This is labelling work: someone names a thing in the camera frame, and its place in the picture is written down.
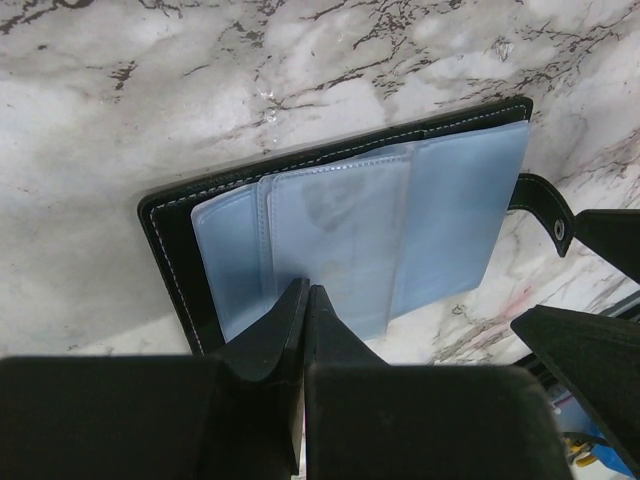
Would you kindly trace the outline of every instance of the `black leather wallet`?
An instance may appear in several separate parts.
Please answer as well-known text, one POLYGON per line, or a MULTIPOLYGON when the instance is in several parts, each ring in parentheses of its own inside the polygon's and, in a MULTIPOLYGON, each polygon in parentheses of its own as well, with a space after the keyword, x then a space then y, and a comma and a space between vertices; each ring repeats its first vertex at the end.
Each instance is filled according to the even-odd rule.
MULTIPOLYGON (((329 164, 386 145, 529 120, 532 108, 533 102, 525 97, 486 104, 221 170, 145 196, 138 215, 192 351, 205 354, 224 344, 191 223, 196 205, 265 175, 329 164)), ((574 234, 574 218, 548 181, 520 174, 509 209, 535 215, 558 254, 565 255, 574 234)))

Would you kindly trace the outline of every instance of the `white marble table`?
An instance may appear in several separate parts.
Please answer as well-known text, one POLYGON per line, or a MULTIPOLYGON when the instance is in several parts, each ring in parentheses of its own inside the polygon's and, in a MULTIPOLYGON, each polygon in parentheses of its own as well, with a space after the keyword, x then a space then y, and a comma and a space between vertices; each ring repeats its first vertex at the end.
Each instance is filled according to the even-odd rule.
MULTIPOLYGON (((5 0, 0 82, 0 355, 187 352, 136 202, 275 149, 524 94, 527 170, 574 211, 640 205, 635 0, 5 0)), ((636 287, 510 214, 478 290, 370 345, 507 363, 527 308, 636 287)))

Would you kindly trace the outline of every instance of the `wallet strap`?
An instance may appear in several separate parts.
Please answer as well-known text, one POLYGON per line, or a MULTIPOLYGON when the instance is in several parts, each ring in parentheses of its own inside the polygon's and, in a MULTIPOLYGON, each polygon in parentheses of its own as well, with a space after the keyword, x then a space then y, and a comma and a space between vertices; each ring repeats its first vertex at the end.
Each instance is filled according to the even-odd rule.
POLYGON ((508 210, 532 213, 551 237, 558 255, 564 258, 575 234, 575 217, 562 194, 548 180, 533 173, 521 173, 508 210))

